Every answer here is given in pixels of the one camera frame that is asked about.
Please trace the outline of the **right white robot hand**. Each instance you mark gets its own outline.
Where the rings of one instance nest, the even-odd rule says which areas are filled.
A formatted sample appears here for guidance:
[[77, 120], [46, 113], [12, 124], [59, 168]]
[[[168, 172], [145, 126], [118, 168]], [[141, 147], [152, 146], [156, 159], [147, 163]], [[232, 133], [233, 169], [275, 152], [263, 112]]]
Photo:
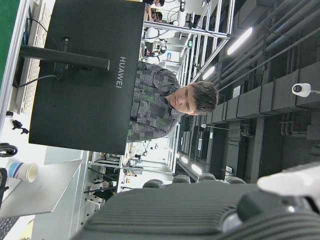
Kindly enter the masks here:
[[298, 165], [255, 184], [205, 178], [120, 192], [76, 240], [317, 240], [320, 164]]

